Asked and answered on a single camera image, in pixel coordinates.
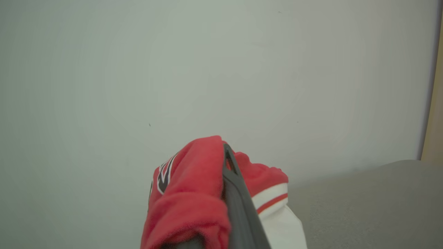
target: black plastic object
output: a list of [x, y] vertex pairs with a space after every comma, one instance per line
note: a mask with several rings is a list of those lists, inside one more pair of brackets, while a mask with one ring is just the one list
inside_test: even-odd
[[[228, 207], [231, 234], [229, 249], [271, 249], [260, 218], [249, 195], [245, 180], [241, 175], [234, 153], [228, 144], [224, 144], [223, 196]], [[164, 245], [162, 249], [203, 249], [201, 236], [178, 245]]]

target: red stripe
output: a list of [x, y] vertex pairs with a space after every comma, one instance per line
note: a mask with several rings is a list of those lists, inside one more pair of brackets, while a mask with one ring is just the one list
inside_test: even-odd
[[276, 204], [277, 202], [279, 202], [279, 201], [281, 201], [281, 200], [283, 200], [283, 199], [285, 199], [285, 198], [288, 198], [288, 194], [287, 194], [287, 193], [275, 197], [274, 199], [272, 199], [272, 200], [268, 201], [267, 203], [261, 205], [261, 207], [257, 208], [257, 213], [260, 214], [261, 212], [263, 212], [263, 211], [264, 211], [265, 209], [267, 209], [268, 207], [270, 207], [270, 206]]

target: red and white striped trim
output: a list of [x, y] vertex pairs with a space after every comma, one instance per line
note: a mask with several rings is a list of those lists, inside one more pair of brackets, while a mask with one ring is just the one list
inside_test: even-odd
[[288, 202], [288, 184], [281, 183], [269, 187], [252, 197], [260, 219], [264, 219]]

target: white wall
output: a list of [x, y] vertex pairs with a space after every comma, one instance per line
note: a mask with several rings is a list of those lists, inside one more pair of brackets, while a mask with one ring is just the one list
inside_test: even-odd
[[137, 248], [152, 172], [219, 134], [291, 184], [415, 159], [437, 1], [0, 3], [0, 247]]

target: wooden panel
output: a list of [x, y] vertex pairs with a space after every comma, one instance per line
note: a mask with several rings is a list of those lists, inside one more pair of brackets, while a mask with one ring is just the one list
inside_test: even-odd
[[443, 31], [441, 28], [431, 109], [421, 159], [443, 165]]

